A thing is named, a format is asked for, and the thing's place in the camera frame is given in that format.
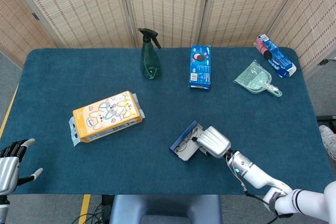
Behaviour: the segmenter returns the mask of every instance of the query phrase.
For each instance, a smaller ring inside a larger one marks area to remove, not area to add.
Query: robot finger
[[[10,157],[13,149],[15,148],[15,146],[19,144],[19,142],[14,142],[12,143],[10,146],[6,147],[5,149],[3,149],[3,157]]]
[[[21,163],[23,156],[26,153],[26,150],[28,149],[29,146],[31,146],[35,142],[35,139],[31,138],[28,140],[24,140],[23,144],[21,147],[18,149],[16,156],[19,158],[19,163]]]
[[[28,177],[24,177],[24,178],[19,178],[17,180],[17,185],[21,186],[25,183],[28,183],[30,181],[34,181],[38,178],[38,176],[40,176],[40,174],[43,172],[43,168],[37,169],[33,174],[31,174]]]
[[[21,143],[20,143],[20,142],[17,142],[17,143],[14,145],[14,147],[13,147],[11,153],[10,153],[10,156],[11,156],[11,157],[16,156],[16,154],[17,154],[18,150],[20,149],[20,147],[21,147]]]

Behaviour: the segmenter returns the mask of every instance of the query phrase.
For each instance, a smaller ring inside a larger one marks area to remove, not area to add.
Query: green spray bottle
[[[143,34],[140,70],[146,78],[154,79],[161,74],[161,64],[151,42],[153,40],[156,46],[161,48],[156,39],[158,33],[147,28],[139,28],[138,30]]]

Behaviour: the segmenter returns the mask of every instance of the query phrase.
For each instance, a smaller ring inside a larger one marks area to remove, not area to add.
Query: barcode
[[[266,36],[266,34],[260,35],[261,40],[268,41],[269,38]]]
[[[95,139],[97,139],[97,138],[99,138],[99,137],[106,136],[106,135],[110,134],[111,132],[115,132],[115,131],[119,131],[119,130],[121,130],[121,129],[123,129],[123,128],[127,128],[128,126],[131,126],[131,125],[134,124],[135,122],[136,122],[135,120],[131,120],[131,121],[129,121],[128,123],[124,123],[124,124],[122,124],[122,125],[120,125],[120,126],[111,128],[111,129],[106,130],[106,131],[103,131],[103,132],[101,132],[101,133],[97,133],[97,134],[95,134],[95,135],[88,136],[87,139],[88,139],[88,140],[95,140]]]
[[[197,74],[196,73],[191,73],[190,74],[190,80],[191,81],[197,81]]]

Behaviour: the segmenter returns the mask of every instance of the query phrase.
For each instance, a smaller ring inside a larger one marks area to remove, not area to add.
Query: green dustpan
[[[264,90],[272,93],[276,97],[282,96],[282,92],[271,84],[272,76],[262,66],[254,60],[243,73],[241,73],[234,82],[243,86],[253,94]]]

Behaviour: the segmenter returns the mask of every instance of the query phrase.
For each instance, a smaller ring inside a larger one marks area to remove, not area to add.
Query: cable
[[[266,224],[271,224],[273,223],[274,221],[276,221],[278,219],[278,217],[275,217],[273,220],[271,220],[270,222],[266,223]]]
[[[239,178],[238,174],[236,173],[236,170],[235,170],[235,164],[234,164],[234,161],[235,161],[235,154],[233,153],[233,151],[231,150],[230,151],[231,153],[231,157],[232,157],[232,167],[233,167],[233,170],[231,169],[230,165],[229,165],[229,162],[227,160],[228,156],[226,155],[225,156],[225,160],[226,160],[226,165],[229,167],[230,171],[233,173],[233,175],[240,181],[241,183],[241,186],[243,188],[243,191],[245,193],[245,195],[247,197],[251,197],[251,198],[255,198],[257,200],[260,200],[262,203],[266,204],[268,206],[268,203],[266,201],[264,201],[263,199],[259,198],[258,196],[255,196],[254,194],[251,194],[249,193],[249,191],[247,190],[247,187],[245,186],[244,182]]]
[[[96,212],[97,212],[97,210],[98,210],[98,208],[99,208],[100,206],[101,206],[101,203],[96,207],[95,211],[93,212],[94,215],[96,214]]]
[[[82,216],[85,216],[85,215],[90,215],[90,216],[92,216],[92,217],[95,217],[98,221],[99,221],[99,219],[98,219],[98,217],[96,216],[96,215],[93,215],[93,214],[84,214],[84,215],[80,215],[80,216],[78,216],[71,224],[75,224],[75,222],[80,218],[80,217],[82,217]]]
[[[84,221],[82,224],[85,224],[87,223],[87,221],[89,221],[91,219],[91,223],[93,223],[93,218],[96,217],[97,218],[97,215],[94,215],[94,216],[91,216],[90,218],[88,218],[86,221]],[[103,223],[100,219],[98,219],[94,224],[100,224],[100,223]]]

